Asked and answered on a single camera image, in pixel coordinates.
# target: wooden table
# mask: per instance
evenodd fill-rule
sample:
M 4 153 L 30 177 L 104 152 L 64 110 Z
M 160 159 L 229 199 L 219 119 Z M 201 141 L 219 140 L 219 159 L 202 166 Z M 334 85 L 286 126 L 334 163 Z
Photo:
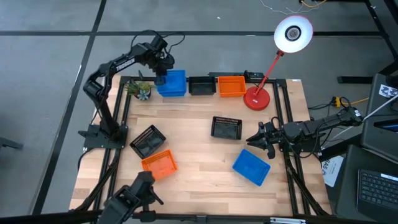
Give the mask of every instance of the wooden table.
M 113 88 L 109 92 L 108 104 L 111 111 L 119 79 L 118 76 L 113 78 Z M 308 120 L 301 81 L 286 81 L 294 120 Z M 150 205 L 151 210 L 177 214 L 292 215 L 285 164 L 279 148 L 275 145 L 276 157 L 270 160 L 267 152 L 247 146 L 245 142 L 245 139 L 257 133 L 259 121 L 267 122 L 277 114 L 272 85 L 266 84 L 264 88 L 269 92 L 271 102 L 262 111 L 250 110 L 241 97 L 220 98 L 218 93 L 213 96 L 191 96 L 186 93 L 185 97 L 163 98 L 157 91 L 152 91 L 149 101 L 131 99 L 127 144 L 153 124 L 167 138 L 156 152 L 171 149 L 178 167 L 176 173 L 155 182 L 154 190 L 165 204 L 153 203 Z M 286 122 L 283 94 L 282 90 L 279 91 Z M 120 111 L 123 111 L 125 94 Z M 242 140 L 211 137 L 213 116 L 241 119 Z M 271 165 L 261 187 L 232 169 L 233 162 L 244 148 Z M 79 206 L 97 184 L 103 156 L 104 149 L 94 149 L 83 158 L 70 208 Z M 323 209 L 330 213 L 320 163 L 312 156 L 302 159 L 302 166 L 307 188 Z M 137 173 L 142 170 L 141 159 L 127 145 L 121 153 L 115 189 L 125 184 L 131 185 Z M 303 212 L 297 186 L 295 192 L 299 211 Z

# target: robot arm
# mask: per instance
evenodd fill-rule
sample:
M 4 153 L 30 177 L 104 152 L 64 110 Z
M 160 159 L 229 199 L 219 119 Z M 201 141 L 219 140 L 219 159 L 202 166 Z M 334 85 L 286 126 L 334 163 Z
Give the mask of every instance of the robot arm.
M 339 113 L 327 116 L 315 121 L 300 121 L 284 124 L 276 129 L 272 122 L 263 124 L 259 122 L 257 134 L 246 141 L 249 146 L 268 149 L 268 158 L 275 158 L 275 149 L 272 144 L 288 141 L 288 143 L 300 144 L 315 139 L 320 131 L 337 126 L 359 126 L 362 123 L 362 116 L 356 108 L 346 107 Z
M 156 85 L 163 85 L 164 79 L 162 77 L 167 74 L 168 69 L 173 68 L 175 62 L 173 56 L 167 52 L 166 46 L 167 42 L 160 35 L 156 35 L 151 43 L 140 43 L 131 46 L 128 53 L 122 54 L 108 63 L 101 64 L 84 84 L 84 92 L 94 102 L 101 116 L 99 131 L 110 141 L 117 142 L 121 140 L 119 124 L 112 118 L 109 106 L 106 103 L 112 86 L 112 78 L 129 66 L 140 63 L 144 66 L 148 65 L 156 74 Z M 104 86 L 97 82 L 97 79 L 101 77 L 104 78 Z M 95 137 L 95 134 L 88 131 L 80 131 L 79 134 L 85 138 L 87 136 L 93 137 L 93 135 Z
M 152 186 L 154 182 L 152 172 L 138 173 L 131 186 L 123 186 L 105 202 L 105 209 L 98 220 L 98 224 L 124 223 L 139 207 L 142 207 L 140 212 L 141 222 L 155 221 L 156 213 L 149 211 L 149 205 L 155 201 L 158 201 L 161 205 L 164 203 L 154 192 Z

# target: cable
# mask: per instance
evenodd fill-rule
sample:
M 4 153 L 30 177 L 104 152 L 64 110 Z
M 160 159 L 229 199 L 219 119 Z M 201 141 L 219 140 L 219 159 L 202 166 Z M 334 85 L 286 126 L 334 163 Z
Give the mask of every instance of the cable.
M 108 88 L 110 88 L 109 82 L 112 82 L 112 80 L 111 80 L 111 77 L 109 76 L 109 71 L 111 70 L 112 64 L 113 63 L 109 63 L 108 70 L 106 71 L 106 74 L 104 76 L 105 77 L 105 84 L 104 84 L 104 88 L 101 90 L 101 93 L 99 94 L 100 96 L 104 96 L 104 92 L 107 92 Z M 99 105 L 95 108 L 95 114 L 93 116 L 93 119 L 91 119 L 90 124 L 93 124 L 93 121 L 94 121 L 95 117 L 97 116 L 97 114 L 99 114 L 99 117 L 102 119 L 102 116 L 101 116 L 101 113 L 99 113 L 99 110 L 100 110 L 100 107 L 103 105 L 104 102 L 105 102 L 105 98 L 103 97 L 101 102 L 99 103 Z
M 331 105 L 328 106 L 328 114 L 326 115 L 326 117 L 329 117 L 329 114 L 330 114 L 330 106 L 331 106 Z
M 150 29 L 148 29 L 148 30 L 143 30 L 143 31 L 139 32 L 137 35 L 135 35 L 135 36 L 132 38 L 130 47 L 132 47 L 132 44 L 134 43 L 134 40 L 135 40 L 139 35 L 142 35 L 143 33 L 146 33 L 146 32 L 153 32 L 154 34 L 161 36 L 158 32 L 156 32 L 156 31 L 154 31 L 154 30 L 150 30 Z
M 89 153 L 91 150 L 92 150 L 92 149 L 87 149 L 87 150 L 79 157 L 79 160 L 78 160 L 78 162 L 77 162 L 77 171 L 79 171 L 79 169 L 80 169 L 81 160 L 82 160 L 83 157 L 84 157 L 87 153 Z
M 331 103 L 322 103 L 322 104 L 319 104 L 319 105 L 316 105 L 316 106 L 312 106 L 312 107 L 309 107 L 308 109 L 309 110 L 319 110 L 319 109 L 324 109 L 324 108 L 326 108 L 326 107 L 328 107 L 328 106 L 330 106 L 331 105 Z
M 167 51 L 165 49 L 167 54 L 170 54 L 170 52 L 172 51 L 172 47 L 177 46 L 178 44 L 181 44 L 185 40 L 185 34 L 183 32 L 181 32 L 181 31 L 173 32 L 173 33 L 171 33 L 169 35 L 165 35 L 165 36 L 163 36 L 163 38 L 166 38 L 166 37 L 168 37 L 170 35 L 175 35 L 175 34 L 181 34 L 182 35 L 182 39 L 179 42 L 177 42 L 176 44 L 171 45 L 170 48 L 169 48 L 169 51 Z
M 278 117 L 276 117 L 276 116 L 271 118 L 271 123 L 272 123 L 272 125 L 275 127 L 275 125 L 274 125 L 274 119 L 277 119 L 277 120 L 278 120 L 279 128 L 282 128 L 283 124 L 280 122 L 280 119 L 279 119 Z
M 345 141 L 345 139 L 335 139 L 335 140 L 325 140 L 327 142 L 333 142 L 333 141 Z
M 326 124 L 326 122 L 324 121 L 324 122 L 320 123 L 317 127 L 317 135 L 315 136 L 315 144 L 313 145 L 313 149 L 311 150 L 311 152 L 306 156 L 300 156 L 300 158 L 302 158 L 302 159 L 308 158 L 315 152 L 315 150 L 317 149 L 317 144 L 318 144 L 318 139 L 319 139 L 319 129 L 321 128 L 321 126 L 323 124 Z
M 326 0 L 323 0 L 323 1 L 320 2 L 320 3 L 317 3 L 316 6 L 310 6 L 310 5 L 308 5 L 307 3 L 305 3 L 304 0 L 301 1 L 301 3 L 302 3 L 304 6 L 307 6 L 307 7 L 309 7 L 309 8 L 319 7 L 319 5 L 322 4 L 322 3 L 324 3 L 324 2 L 326 2 Z
M 364 102 L 364 101 L 366 101 L 368 99 L 369 99 L 369 97 L 365 98 L 365 99 L 362 99 L 362 100 L 358 100 L 358 101 L 352 102 L 351 105 L 354 105 L 354 104 L 357 104 L 357 103 L 362 103 L 362 102 Z
M 348 108 L 351 108 L 351 102 L 350 102 L 347 98 L 345 98 L 345 97 L 343 97 L 343 96 L 340 97 L 340 104 L 343 105 L 343 107 L 345 107 L 345 108 L 347 108 L 346 105 L 348 105 Z
M 381 108 L 383 108 L 384 106 L 386 106 L 387 104 L 391 103 L 392 101 L 394 101 L 395 99 L 398 98 L 398 95 L 394 96 L 393 98 L 391 98 L 390 100 L 388 100 L 387 102 L 383 103 L 381 106 L 379 106 L 376 110 L 374 110 L 373 112 L 369 113 L 364 119 L 363 121 L 365 121 L 366 119 L 368 119 L 370 116 L 372 116 L 374 113 L 378 112 Z M 343 130 L 342 132 L 336 134 L 331 140 L 334 140 L 337 138 L 337 136 L 343 134 L 344 132 L 350 130 L 351 128 L 353 128 L 352 126 L 347 128 L 346 130 Z
M 291 14 L 300 14 L 300 13 L 303 13 L 303 12 L 310 12 L 310 11 L 312 11 L 312 10 L 314 10 L 314 9 L 319 9 L 319 6 L 318 6 L 318 7 L 313 7 L 313 8 L 311 8 L 310 10 L 300 11 L 300 10 L 304 7 L 304 5 L 302 4 L 301 7 L 300 7 L 297 11 L 292 11 L 292 10 L 290 10 L 288 7 L 285 7 L 285 9 L 287 9 L 288 11 L 290 11 L 290 12 L 286 13 L 286 12 L 283 12 L 283 11 L 280 11 L 280 10 L 274 10 L 272 7 L 269 7 L 269 6 L 265 5 L 264 2 L 263 2 L 262 0 L 260 0 L 260 2 L 261 2 L 261 4 L 262 4 L 264 7 L 270 9 L 272 12 L 279 12 L 279 13 L 285 14 L 286 16 L 291 15 Z
M 326 136 L 325 140 L 323 140 L 323 143 L 321 144 L 321 146 L 323 146 L 323 145 L 324 145 L 324 143 L 325 143 L 325 142 L 327 142 L 327 140 L 328 140 L 328 137 L 330 136 L 330 134 L 331 134 L 331 131 L 332 131 L 332 130 L 333 130 L 333 128 L 331 128 L 331 129 L 330 129 L 330 131 L 329 131 L 328 135 Z

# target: white lamp head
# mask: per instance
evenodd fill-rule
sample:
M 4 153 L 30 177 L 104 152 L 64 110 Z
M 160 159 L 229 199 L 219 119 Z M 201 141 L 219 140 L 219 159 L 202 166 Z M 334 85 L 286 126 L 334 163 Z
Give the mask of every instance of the white lamp head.
M 306 17 L 289 16 L 276 27 L 274 41 L 279 50 L 294 53 L 310 43 L 312 34 L 312 24 Z

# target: black basket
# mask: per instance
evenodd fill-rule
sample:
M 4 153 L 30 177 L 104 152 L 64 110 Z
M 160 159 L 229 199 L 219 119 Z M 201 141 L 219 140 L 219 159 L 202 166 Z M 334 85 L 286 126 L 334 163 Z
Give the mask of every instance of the black basket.
M 215 77 L 190 77 L 188 85 L 192 96 L 213 95 L 216 92 Z
M 242 120 L 232 118 L 213 117 L 211 136 L 240 140 L 242 138 Z
M 165 140 L 166 137 L 154 125 L 151 125 L 130 143 L 130 147 L 141 159 L 145 159 L 154 153 Z

